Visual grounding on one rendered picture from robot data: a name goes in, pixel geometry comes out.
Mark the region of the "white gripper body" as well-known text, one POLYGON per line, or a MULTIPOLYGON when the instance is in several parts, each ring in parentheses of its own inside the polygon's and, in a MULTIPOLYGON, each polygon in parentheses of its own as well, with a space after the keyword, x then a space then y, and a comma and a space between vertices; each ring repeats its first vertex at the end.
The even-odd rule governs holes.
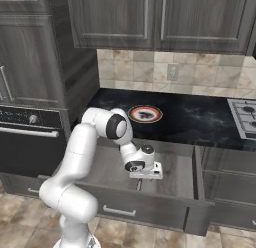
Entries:
POLYGON ((163 178, 163 168, 160 162, 155 162, 153 168, 150 170, 139 170, 131 172, 129 174, 130 178, 136 179, 149 179, 149 180, 161 180, 163 178))

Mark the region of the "grey open drawer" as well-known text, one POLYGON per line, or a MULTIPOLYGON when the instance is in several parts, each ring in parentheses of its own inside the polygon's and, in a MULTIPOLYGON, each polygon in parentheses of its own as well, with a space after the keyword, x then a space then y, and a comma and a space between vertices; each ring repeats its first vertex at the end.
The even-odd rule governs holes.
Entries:
POLYGON ((162 164, 161 180, 129 177, 118 146, 105 138, 98 140, 94 162, 87 177, 76 185, 98 200, 98 215, 157 228, 204 236, 214 204, 205 199, 201 152, 196 145, 149 140, 155 160, 162 164), (133 211, 135 217, 108 213, 109 208, 133 211))

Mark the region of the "grey drawer below oven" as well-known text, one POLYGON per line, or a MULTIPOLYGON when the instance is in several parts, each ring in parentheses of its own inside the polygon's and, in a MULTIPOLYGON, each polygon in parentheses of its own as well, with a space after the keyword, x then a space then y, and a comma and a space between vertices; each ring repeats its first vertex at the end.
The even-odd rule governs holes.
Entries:
POLYGON ((45 175, 23 176, 10 173, 1 173, 0 180, 8 194, 38 198, 39 194, 31 193, 28 188, 40 190, 41 185, 48 179, 45 175))

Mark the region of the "red-rimmed plate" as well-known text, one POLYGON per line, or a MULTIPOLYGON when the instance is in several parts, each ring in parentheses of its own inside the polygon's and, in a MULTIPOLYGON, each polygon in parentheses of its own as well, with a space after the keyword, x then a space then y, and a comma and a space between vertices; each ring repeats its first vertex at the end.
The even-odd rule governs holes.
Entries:
POLYGON ((154 106, 137 105, 128 110, 128 117, 137 123, 156 123, 163 117, 163 112, 154 106))

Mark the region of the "grey base cupboard drawers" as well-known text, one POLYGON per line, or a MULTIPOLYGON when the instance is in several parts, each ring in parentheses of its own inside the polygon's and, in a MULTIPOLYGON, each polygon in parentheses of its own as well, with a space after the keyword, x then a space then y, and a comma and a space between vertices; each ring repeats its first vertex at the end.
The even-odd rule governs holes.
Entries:
POLYGON ((201 147, 211 222, 256 231, 256 151, 201 147))

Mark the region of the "silver gas hob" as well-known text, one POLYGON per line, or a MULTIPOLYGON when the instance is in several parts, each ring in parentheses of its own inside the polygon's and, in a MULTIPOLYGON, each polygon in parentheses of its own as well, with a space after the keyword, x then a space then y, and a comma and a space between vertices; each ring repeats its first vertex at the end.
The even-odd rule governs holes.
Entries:
POLYGON ((256 100, 228 98, 241 139, 256 141, 256 100))

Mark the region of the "black built-in oven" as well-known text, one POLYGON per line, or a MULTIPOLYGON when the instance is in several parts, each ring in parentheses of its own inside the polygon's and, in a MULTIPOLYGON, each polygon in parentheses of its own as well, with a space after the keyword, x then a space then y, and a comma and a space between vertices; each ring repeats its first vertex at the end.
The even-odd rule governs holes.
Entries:
POLYGON ((59 132, 57 138, 0 132, 1 173, 51 175, 61 163, 67 142, 59 111, 0 105, 0 127, 59 132), (35 124, 31 115, 38 117, 35 124))

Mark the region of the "grey tall cupboard door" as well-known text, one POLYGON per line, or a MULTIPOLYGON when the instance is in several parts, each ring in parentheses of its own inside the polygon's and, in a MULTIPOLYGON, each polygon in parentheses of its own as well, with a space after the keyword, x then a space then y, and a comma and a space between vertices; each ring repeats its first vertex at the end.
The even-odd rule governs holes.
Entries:
POLYGON ((65 98, 49 15, 0 16, 0 67, 13 95, 13 104, 63 108, 65 98))

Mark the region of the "grey wall socket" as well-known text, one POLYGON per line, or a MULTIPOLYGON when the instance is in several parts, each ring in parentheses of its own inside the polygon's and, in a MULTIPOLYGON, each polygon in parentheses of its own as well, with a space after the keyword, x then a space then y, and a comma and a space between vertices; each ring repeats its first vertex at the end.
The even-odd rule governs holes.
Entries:
POLYGON ((171 63, 167 67, 167 79, 170 81, 177 81, 178 80, 178 72, 179 72, 179 65, 176 63, 171 63))

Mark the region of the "grey wall cupboard door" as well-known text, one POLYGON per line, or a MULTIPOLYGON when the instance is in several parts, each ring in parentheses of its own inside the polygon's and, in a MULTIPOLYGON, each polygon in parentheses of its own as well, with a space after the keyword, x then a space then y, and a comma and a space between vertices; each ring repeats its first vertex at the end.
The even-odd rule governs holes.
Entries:
POLYGON ((256 20, 256 0, 166 0, 163 40, 161 17, 162 0, 157 0, 159 51, 244 55, 256 20))
POLYGON ((145 0, 68 0, 77 48, 151 50, 155 0, 149 0, 144 39, 145 0))

